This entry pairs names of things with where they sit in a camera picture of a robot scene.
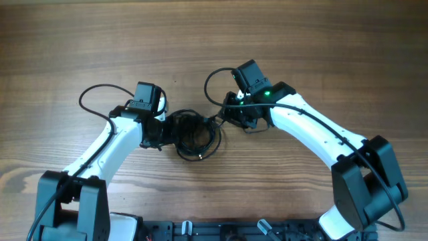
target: robotic arm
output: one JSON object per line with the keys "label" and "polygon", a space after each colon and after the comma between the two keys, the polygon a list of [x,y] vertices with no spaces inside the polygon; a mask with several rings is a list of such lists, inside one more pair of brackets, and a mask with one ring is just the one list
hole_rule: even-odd
{"label": "robotic arm", "polygon": [[[36,216],[48,199],[102,146],[106,137],[114,133],[87,169],[73,179],[64,194],[49,206],[36,226],[34,240],[172,241],[193,240],[195,235],[195,240],[219,238],[222,241],[321,241],[341,240],[347,235],[362,239],[363,231],[371,229],[375,221],[393,208],[393,204],[372,173],[362,176],[360,168],[367,167],[366,164],[344,141],[363,153],[375,166],[375,171],[379,172],[397,204],[407,198],[407,188],[395,154],[384,138],[377,136],[368,141],[338,126],[309,106],[292,87],[283,82],[272,86],[253,60],[231,70],[240,88],[239,93],[229,92],[223,104],[213,102],[207,96],[211,102],[222,106],[218,114],[220,118],[243,128],[255,128],[257,120],[264,118],[269,125],[277,126],[305,144],[332,170],[335,206],[317,219],[317,224],[305,221],[296,226],[296,231],[293,231],[293,222],[269,224],[265,220],[260,220],[257,225],[214,224],[211,227],[210,224],[193,225],[190,221],[182,224],[143,223],[138,216],[109,213],[106,188],[125,158],[138,146],[160,149],[162,145],[177,142],[171,119],[165,117],[165,93],[158,86],[139,82],[129,106],[117,106],[110,112],[113,129],[108,123],[101,135],[74,163],[61,173],[46,171],[41,177],[37,189]],[[340,133],[344,139],[339,139],[316,119]],[[61,208],[61,203],[71,201],[80,202],[78,212]],[[320,228],[312,230],[309,226]],[[229,234],[238,233],[245,234],[246,239],[231,239]]]}

